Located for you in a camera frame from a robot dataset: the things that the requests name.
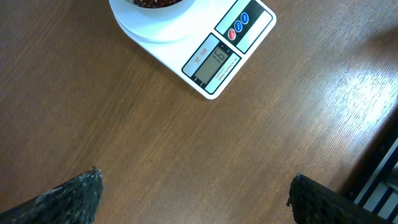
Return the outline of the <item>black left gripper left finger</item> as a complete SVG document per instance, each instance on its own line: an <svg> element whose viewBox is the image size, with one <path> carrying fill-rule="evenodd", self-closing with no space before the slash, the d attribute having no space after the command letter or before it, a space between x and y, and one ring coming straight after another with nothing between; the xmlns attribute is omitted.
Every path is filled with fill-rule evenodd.
<svg viewBox="0 0 398 224"><path fill-rule="evenodd" d="M93 223L103 191L102 171L93 167L1 213L1 224Z"/></svg>

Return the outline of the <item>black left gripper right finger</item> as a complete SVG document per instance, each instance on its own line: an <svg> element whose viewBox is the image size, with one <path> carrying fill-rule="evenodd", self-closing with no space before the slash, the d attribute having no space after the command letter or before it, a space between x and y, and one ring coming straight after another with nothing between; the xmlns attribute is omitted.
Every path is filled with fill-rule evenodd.
<svg viewBox="0 0 398 224"><path fill-rule="evenodd" d="M305 175L296 175L289 189L287 206L298 224L388 224L342 195Z"/></svg>

